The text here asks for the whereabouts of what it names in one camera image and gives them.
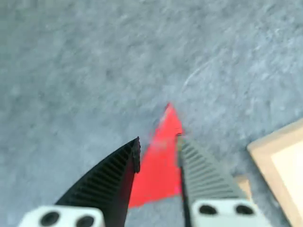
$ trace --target red triangle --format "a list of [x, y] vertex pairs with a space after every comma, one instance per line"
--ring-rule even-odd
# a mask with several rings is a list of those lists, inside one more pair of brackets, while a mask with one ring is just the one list
[[130, 208], [180, 194], [176, 135], [181, 133], [181, 122], [169, 103], [135, 176]]

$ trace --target wooden board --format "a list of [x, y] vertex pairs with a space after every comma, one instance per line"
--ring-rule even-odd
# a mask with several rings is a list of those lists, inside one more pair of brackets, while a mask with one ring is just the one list
[[303, 226], [303, 119], [248, 145], [294, 227]]
[[251, 190], [250, 190], [250, 182], [246, 176], [240, 175], [235, 177], [235, 181], [239, 185], [239, 187], [245, 192], [247, 198], [251, 200]]

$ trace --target gray carpet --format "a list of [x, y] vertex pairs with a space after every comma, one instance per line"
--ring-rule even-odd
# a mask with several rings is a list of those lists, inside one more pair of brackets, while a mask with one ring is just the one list
[[[168, 101], [189, 136], [281, 209], [245, 147], [303, 116], [301, 0], [0, 2], [0, 226], [52, 204], [107, 154], [146, 147]], [[127, 227], [183, 224], [180, 198]]]

